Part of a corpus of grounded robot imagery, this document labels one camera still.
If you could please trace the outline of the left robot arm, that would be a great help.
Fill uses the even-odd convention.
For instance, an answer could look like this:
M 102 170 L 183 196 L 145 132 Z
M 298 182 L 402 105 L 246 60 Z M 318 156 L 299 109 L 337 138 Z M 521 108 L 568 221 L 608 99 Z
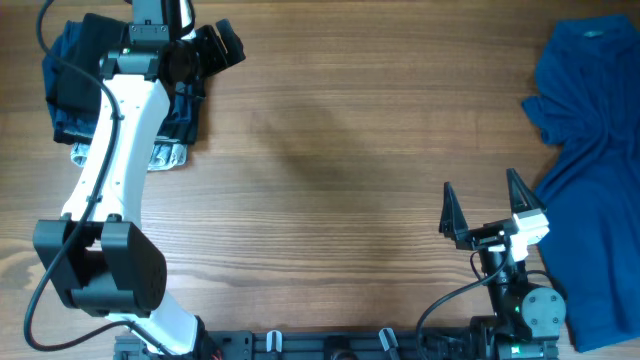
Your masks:
M 136 1 L 132 10 L 89 75 L 101 102 L 81 176 L 60 217 L 33 234 L 41 284 L 66 307 L 127 327 L 154 357 L 218 359 L 203 321 L 166 289 L 166 261 L 141 230 L 141 202 L 176 89 L 242 62 L 243 44 L 228 20 L 198 26 L 188 1 Z

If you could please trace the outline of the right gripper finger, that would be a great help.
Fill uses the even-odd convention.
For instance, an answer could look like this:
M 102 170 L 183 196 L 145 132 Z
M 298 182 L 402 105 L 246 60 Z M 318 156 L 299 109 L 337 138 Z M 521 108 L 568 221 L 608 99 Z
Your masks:
M 509 202 L 512 213 L 521 213 L 530 210 L 546 211 L 544 203 L 524 183 L 514 168 L 506 170 L 507 185 L 509 190 Z
M 469 228 L 455 191 L 450 182 L 445 182 L 439 232 L 447 238 L 464 238 L 468 231 Z

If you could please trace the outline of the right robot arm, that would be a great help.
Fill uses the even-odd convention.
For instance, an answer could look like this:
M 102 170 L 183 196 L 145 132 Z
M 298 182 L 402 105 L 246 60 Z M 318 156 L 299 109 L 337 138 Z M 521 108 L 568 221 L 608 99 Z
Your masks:
M 425 349 L 438 359 L 556 359 L 566 317 L 566 291 L 542 270 L 528 270 L 528 248 L 549 232 L 546 206 L 518 173 L 506 171 L 511 215 L 471 229 L 452 185 L 443 188 L 439 232 L 478 256 L 472 271 L 487 289 L 491 315 L 464 328 L 433 329 Z

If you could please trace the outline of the black polo shirt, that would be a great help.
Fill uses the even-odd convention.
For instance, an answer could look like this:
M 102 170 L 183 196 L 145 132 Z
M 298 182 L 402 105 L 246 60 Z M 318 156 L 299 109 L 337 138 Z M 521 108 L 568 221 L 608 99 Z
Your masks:
M 101 57 L 121 42 L 126 28 L 125 22 L 87 13 L 81 22 L 66 22 L 51 52 L 97 79 Z M 51 111 L 62 111 L 86 121 L 97 120 L 101 103 L 98 85 L 50 55 L 43 59 L 42 70 Z

